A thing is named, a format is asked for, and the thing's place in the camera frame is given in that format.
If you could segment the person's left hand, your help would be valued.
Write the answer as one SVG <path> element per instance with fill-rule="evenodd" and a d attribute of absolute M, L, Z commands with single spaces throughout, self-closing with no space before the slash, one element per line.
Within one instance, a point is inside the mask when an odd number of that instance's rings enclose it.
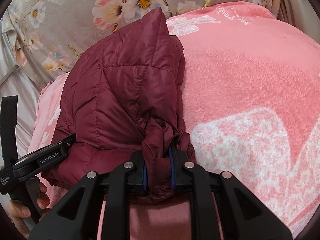
<path fill-rule="evenodd" d="M 47 196 L 47 187 L 44 183 L 40 182 L 40 194 L 37 199 L 37 204 L 42 209 L 42 217 L 40 220 L 51 210 L 48 205 L 50 204 L 50 199 Z M 28 239 L 30 235 L 30 230 L 26 226 L 24 219 L 31 216 L 30 210 L 18 201 L 11 200 L 7 207 L 5 208 L 9 218 L 15 224 L 16 229 L 21 233 L 21 235 Z"/>

